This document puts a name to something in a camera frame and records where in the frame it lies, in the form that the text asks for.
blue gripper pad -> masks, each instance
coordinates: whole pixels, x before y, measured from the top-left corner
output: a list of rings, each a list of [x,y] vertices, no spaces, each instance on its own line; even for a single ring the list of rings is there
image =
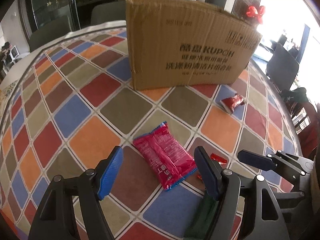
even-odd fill
[[[200,153],[200,151],[195,151],[194,157],[208,195],[211,196],[214,200],[218,200],[220,194],[218,190],[217,177],[212,173],[206,159]]]
[[[121,147],[118,147],[117,151],[114,153],[112,159],[110,160],[108,166],[106,167],[103,175],[100,178],[100,187],[97,193],[99,200],[103,200],[105,196],[109,195],[112,185],[115,182],[120,170],[122,161],[123,150]]]
[[[241,150],[238,153],[237,158],[240,162],[256,167],[263,171],[270,171],[276,167],[276,165],[269,157],[265,157],[246,150]]]

candy wrapper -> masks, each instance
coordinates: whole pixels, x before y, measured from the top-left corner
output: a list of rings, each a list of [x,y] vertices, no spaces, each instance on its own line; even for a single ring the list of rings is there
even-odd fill
[[[196,170],[193,157],[170,134],[167,122],[133,140],[165,190],[171,189]]]
[[[237,106],[242,106],[245,104],[244,98],[239,95],[235,94],[234,97],[225,98],[220,101],[224,109],[228,112],[228,114],[233,114],[235,108]]]
[[[214,153],[212,153],[210,155],[210,159],[217,161],[220,164],[220,166],[226,165],[228,163],[228,160],[226,160],[225,158],[222,158],[219,155],[216,155]],[[200,174],[197,175],[197,178],[202,180],[202,177]]]

table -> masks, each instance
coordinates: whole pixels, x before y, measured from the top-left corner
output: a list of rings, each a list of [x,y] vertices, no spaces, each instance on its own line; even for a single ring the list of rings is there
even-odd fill
[[[195,173],[163,191],[131,145],[133,138],[163,121],[190,154],[202,145],[209,154],[226,158],[224,167],[250,178],[261,173],[273,190],[291,190],[292,185],[272,171],[261,172],[237,160],[241,149],[261,155],[278,149],[300,153],[283,103],[253,62],[231,86],[134,91],[125,27],[65,39],[38,50],[5,102],[1,119],[1,212],[21,239],[27,238],[53,176],[78,176],[107,158],[115,145],[123,147],[124,162],[111,194],[100,202],[115,238],[182,238],[203,197],[204,185]],[[235,92],[247,103],[230,116],[219,102]],[[232,238],[239,231],[243,205],[240,198]],[[85,240],[77,197],[74,209]]]

red ribbon bow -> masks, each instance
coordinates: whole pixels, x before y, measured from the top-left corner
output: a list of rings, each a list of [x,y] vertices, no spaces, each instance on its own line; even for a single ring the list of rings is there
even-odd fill
[[[261,5],[259,10],[257,10],[254,6],[249,6],[247,11],[247,16],[250,18],[256,18],[259,24],[263,24],[262,16],[266,12],[266,7]]]

small red wrapper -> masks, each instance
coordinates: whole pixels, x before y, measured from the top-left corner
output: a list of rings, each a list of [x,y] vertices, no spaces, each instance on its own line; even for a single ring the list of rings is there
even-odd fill
[[[228,114],[233,114],[235,108],[237,106],[242,106],[245,104],[243,96],[239,94],[235,94],[234,97],[225,98],[220,101],[224,109],[227,111]]]
[[[214,153],[212,153],[210,155],[210,159],[217,161],[220,164],[220,166],[226,165],[228,163],[228,160],[226,160],[225,158],[222,158],[219,155],[216,155]],[[200,174],[197,175],[197,178],[202,181],[202,177]]]

